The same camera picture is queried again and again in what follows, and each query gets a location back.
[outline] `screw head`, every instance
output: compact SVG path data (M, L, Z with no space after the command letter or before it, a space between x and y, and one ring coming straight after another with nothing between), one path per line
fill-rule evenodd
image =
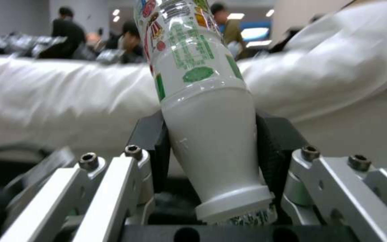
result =
M128 157L132 157L138 161L140 161L143 158L143 151L140 147L136 145L129 145L125 147L125 154Z
M95 170L99 166L98 156L95 153L86 153L82 155L79 166L85 170Z
M352 155L349 156L347 164L354 170L357 171L368 171L371 166L371 161L363 155Z
M320 151L312 145L307 145L301 148L301 155L306 161L312 162L314 159L319 158Z

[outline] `ceiling light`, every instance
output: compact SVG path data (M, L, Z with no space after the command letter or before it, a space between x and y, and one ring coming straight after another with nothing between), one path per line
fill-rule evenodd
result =
M242 19L244 18L244 13L232 13L228 16L228 19Z
M272 40L264 40L264 41L251 41L247 43L246 47L252 47L252 46L267 46L271 44Z
M270 11L267 12L267 17L271 17L274 14L274 9L270 9Z
M265 37L267 32L268 28L249 28L241 31L241 37L243 37L244 40L254 40Z

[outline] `gray wall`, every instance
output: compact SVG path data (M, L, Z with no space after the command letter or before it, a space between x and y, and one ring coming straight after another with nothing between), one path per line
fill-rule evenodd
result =
M0 0L0 34L49 35L49 0Z

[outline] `black jacket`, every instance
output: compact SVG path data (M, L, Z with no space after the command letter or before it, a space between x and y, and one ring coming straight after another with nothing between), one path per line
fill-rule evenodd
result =
M67 40L42 52L40 58L71 58L78 46L86 43L83 29L72 20L61 18L53 21L52 37L67 37Z

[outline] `hole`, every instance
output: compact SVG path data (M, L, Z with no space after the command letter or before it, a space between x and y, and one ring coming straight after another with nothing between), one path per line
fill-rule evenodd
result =
M381 197L381 193L378 187L374 187L373 192L376 194L376 196Z
M87 155L83 155L82 160L83 160L83 161L87 161L87 160L90 160L90 159L92 159L92 158L93 158L93 155L87 154Z
M80 187L80 198L84 198L86 196L86 189L84 187Z
M355 158L358 159L358 160L361 160L361 161L366 161L367 158L363 155L355 155Z
M174 242L199 242L200 234L193 228L181 228L174 235Z
M136 151L137 147L136 146L130 146L130 147L128 147L128 150L129 151Z
M331 211L331 222L337 225L347 225L343 215L335 208Z
M310 151L310 152L316 152L316 148L315 147L312 147L312 146L307 146L307 150Z
M298 242L298 236L290 229L278 228L273 232L274 242Z
M319 180L319 190L323 190L324 189L324 182L322 180Z

